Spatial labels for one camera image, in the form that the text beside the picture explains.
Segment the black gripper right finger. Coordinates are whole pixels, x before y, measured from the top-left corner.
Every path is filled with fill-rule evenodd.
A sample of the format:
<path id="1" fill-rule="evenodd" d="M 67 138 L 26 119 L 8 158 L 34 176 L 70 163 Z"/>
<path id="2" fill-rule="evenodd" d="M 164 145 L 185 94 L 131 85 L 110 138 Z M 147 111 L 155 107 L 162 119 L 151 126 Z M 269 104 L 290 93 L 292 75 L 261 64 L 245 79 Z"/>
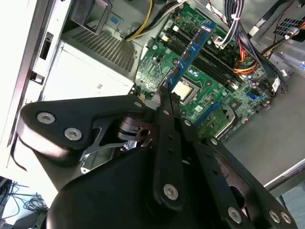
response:
<path id="1" fill-rule="evenodd" d="M 182 141 L 190 160 L 198 210 L 209 229 L 295 229 L 296 222 L 264 186 L 218 140 L 200 140 L 195 127 L 181 117 L 180 97 L 171 94 Z"/>

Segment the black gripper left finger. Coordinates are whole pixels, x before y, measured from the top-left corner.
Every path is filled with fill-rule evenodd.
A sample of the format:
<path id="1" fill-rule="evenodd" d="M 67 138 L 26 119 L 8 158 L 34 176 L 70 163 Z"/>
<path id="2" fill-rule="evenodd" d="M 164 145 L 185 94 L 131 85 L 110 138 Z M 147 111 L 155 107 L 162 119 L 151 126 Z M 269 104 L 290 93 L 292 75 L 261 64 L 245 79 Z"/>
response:
<path id="1" fill-rule="evenodd" d="M 65 166 L 134 141 L 154 153 L 154 200 L 179 211 L 185 201 L 181 138 L 176 130 L 179 100 L 163 86 L 156 109 L 134 95 L 34 102 L 20 112 L 19 137 L 27 147 Z"/>

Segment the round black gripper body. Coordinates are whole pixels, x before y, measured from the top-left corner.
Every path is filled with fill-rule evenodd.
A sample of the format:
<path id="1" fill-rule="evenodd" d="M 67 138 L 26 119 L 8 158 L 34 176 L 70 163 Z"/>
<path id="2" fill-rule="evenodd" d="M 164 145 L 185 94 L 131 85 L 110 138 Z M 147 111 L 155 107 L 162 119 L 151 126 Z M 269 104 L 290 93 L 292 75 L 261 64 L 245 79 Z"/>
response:
<path id="1" fill-rule="evenodd" d="M 230 188 L 219 166 L 229 154 L 201 142 L 183 120 L 149 122 L 152 146 L 134 148 L 68 183 L 48 229 L 228 229 Z"/>

